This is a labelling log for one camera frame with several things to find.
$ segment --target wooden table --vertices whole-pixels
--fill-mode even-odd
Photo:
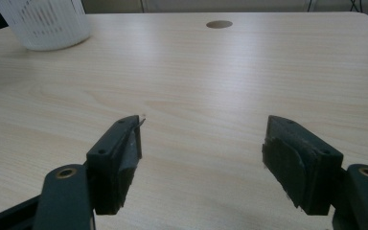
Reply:
[[[146,117],[144,158],[105,229],[331,229],[262,163],[267,116],[290,118],[368,164],[368,16],[89,15],[92,36],[53,52],[0,30],[0,211],[82,163],[116,120]],[[229,20],[210,29],[213,20]]]

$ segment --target white plastic basket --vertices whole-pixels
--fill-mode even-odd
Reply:
[[[31,50],[65,48],[90,34],[81,0],[0,0],[0,12]]]

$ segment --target black cable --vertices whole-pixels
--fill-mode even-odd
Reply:
[[[363,7],[361,6],[361,0],[359,0],[359,7],[360,7],[360,12],[363,12]]]
[[[140,7],[142,12],[145,12],[145,7],[143,6],[143,0],[140,0]]]
[[[351,0],[352,6],[351,6],[351,11],[355,8],[355,10],[357,12],[359,12],[359,9],[357,8],[357,4],[356,4],[356,0]]]
[[[307,12],[310,11],[312,0],[310,0],[309,8],[307,9]]]

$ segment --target light wood tabletop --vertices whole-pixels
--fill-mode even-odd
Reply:
[[[0,211],[138,114],[143,159],[117,216],[97,229],[331,229],[262,162],[267,116],[300,123],[368,165],[368,16],[88,15],[92,35],[52,52],[0,30]],[[232,26],[211,29],[210,21]]]

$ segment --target cable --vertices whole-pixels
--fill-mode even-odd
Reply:
[[[143,6],[143,0],[140,0],[140,7],[142,12],[145,12],[145,7]]]
[[[307,12],[310,11],[312,0],[310,0],[309,8],[307,9]]]
[[[357,12],[359,12],[359,9],[357,8],[357,4],[356,4],[356,0],[351,0],[352,6],[351,6],[351,11],[355,8],[355,10]]]

